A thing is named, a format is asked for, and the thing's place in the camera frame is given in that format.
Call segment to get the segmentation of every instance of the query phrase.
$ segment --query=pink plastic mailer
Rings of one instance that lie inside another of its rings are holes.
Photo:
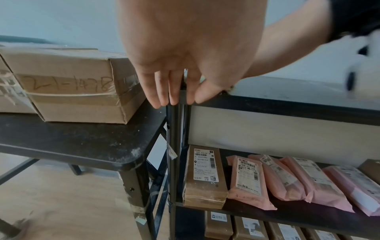
[[[323,171],[368,216],[380,216],[380,186],[352,166],[330,166]]]
[[[283,201],[304,200],[305,188],[290,169],[277,158],[268,155],[249,155],[262,162],[265,184],[276,198]]]
[[[331,181],[315,162],[286,157],[280,159],[305,186],[305,201],[354,212],[344,193]]]
[[[233,156],[231,188],[227,198],[261,208],[277,210],[269,201],[262,163],[253,159]]]

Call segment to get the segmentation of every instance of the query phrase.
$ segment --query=hand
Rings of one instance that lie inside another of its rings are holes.
[[[153,107],[178,103],[185,68],[188,104],[238,82],[260,42],[266,2],[119,0],[120,35]]]

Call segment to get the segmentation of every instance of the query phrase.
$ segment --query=wooden floor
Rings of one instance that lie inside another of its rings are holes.
[[[0,174],[24,158],[0,153]],[[139,240],[132,213],[115,172],[96,170],[75,176],[65,164],[39,161],[0,186],[0,218],[32,219],[23,240]],[[169,237],[164,211],[159,240]]]

